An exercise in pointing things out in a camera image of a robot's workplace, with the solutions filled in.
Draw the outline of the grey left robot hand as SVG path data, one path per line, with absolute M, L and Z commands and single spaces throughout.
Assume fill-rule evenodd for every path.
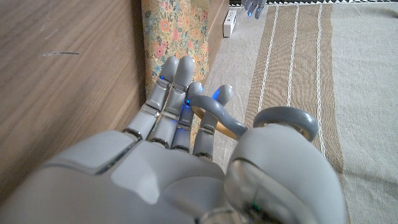
M 244 9 L 247 11 L 247 15 L 249 17 L 259 19 L 266 2 L 266 0 L 242 0 L 241 4 L 244 6 Z

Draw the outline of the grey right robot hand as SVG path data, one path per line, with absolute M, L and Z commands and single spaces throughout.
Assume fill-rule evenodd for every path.
M 193 68 L 169 57 L 126 129 L 53 156 L 1 205 L 1 222 L 344 223 L 316 119 L 271 107 L 249 128 L 224 108 L 232 88 L 202 95 Z

